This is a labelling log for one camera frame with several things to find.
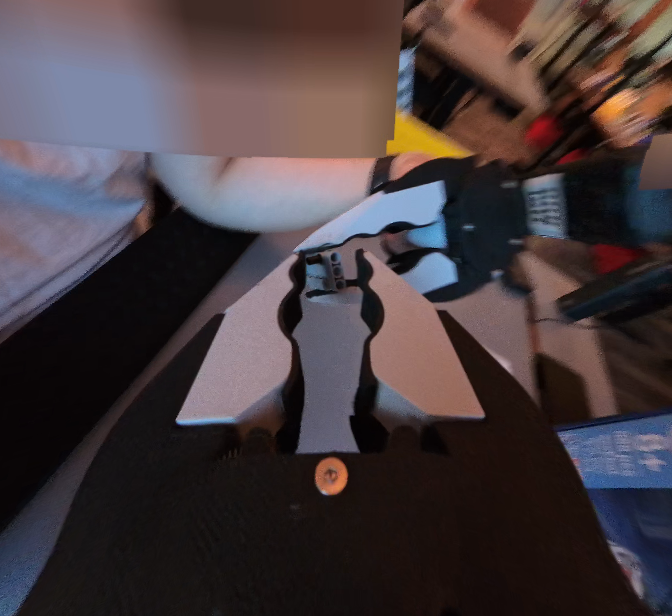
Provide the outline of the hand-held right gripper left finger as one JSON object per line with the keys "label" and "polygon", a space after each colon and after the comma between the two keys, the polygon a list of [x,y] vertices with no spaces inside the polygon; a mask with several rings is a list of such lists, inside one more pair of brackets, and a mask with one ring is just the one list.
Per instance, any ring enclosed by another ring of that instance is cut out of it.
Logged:
{"label": "hand-held right gripper left finger", "polygon": [[305,284],[305,255],[292,254],[225,310],[178,426],[260,428],[280,451],[297,450],[305,380],[294,331]]}

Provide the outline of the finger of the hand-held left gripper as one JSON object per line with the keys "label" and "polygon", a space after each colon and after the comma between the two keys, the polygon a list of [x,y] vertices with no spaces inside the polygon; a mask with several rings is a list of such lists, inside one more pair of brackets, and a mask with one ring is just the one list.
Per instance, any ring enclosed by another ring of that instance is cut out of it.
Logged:
{"label": "finger of the hand-held left gripper", "polygon": [[392,254],[388,267],[431,302],[451,301],[458,295],[456,264],[442,251],[416,248]]}
{"label": "finger of the hand-held left gripper", "polygon": [[438,221],[445,204],[443,181],[390,193],[381,191],[319,227],[294,253],[319,253],[339,248],[354,238],[375,237],[393,229],[426,227]]}

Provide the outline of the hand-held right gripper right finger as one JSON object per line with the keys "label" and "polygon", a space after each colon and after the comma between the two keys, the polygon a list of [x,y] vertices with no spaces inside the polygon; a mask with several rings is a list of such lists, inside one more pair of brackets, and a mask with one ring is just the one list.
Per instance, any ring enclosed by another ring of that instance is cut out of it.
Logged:
{"label": "hand-held right gripper right finger", "polygon": [[383,451],[399,428],[422,436],[485,412],[443,322],[444,314],[373,253],[356,251],[360,318],[368,328],[349,417],[359,451]]}

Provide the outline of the person's left forearm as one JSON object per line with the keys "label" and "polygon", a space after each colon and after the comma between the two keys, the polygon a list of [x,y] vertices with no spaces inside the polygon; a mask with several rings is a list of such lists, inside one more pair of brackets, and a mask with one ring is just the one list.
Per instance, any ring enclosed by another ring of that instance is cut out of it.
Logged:
{"label": "person's left forearm", "polygon": [[374,158],[224,158],[151,153],[164,190],[196,219],[272,233],[322,225],[364,200]]}

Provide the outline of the grey desk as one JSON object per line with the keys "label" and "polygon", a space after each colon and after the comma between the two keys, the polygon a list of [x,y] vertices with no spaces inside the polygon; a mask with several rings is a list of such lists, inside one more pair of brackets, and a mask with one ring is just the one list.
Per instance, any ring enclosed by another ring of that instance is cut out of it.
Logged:
{"label": "grey desk", "polygon": [[[155,359],[67,455],[1,534],[1,614],[16,615],[46,565],[72,501],[94,457],[119,418],[140,392],[185,346],[206,319],[237,301],[287,256],[295,234],[262,235],[240,257],[212,292],[189,316]],[[527,322],[527,303],[499,281],[457,301],[441,304],[480,345],[506,362],[533,401],[539,400],[533,382],[534,346]]]}

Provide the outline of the yellow plastic bin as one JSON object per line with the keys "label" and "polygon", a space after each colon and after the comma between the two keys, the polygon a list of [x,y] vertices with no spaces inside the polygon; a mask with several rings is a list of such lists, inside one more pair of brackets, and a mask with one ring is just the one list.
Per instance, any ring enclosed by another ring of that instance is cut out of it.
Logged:
{"label": "yellow plastic bin", "polygon": [[394,136],[387,142],[388,155],[422,153],[431,158],[467,158],[473,152],[416,116],[396,111]]}

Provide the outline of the blue robot kit box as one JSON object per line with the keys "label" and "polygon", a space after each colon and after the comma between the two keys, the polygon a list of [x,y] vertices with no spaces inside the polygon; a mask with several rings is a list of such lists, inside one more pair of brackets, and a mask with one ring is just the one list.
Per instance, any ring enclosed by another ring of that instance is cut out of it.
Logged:
{"label": "blue robot kit box", "polygon": [[671,614],[671,413],[556,430],[612,553],[655,615]]}

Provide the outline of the person's light shirt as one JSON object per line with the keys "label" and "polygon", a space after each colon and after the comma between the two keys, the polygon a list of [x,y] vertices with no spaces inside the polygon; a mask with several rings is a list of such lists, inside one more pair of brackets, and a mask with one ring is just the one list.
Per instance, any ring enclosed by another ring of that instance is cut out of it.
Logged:
{"label": "person's light shirt", "polygon": [[136,237],[148,154],[1,141],[1,339]]}

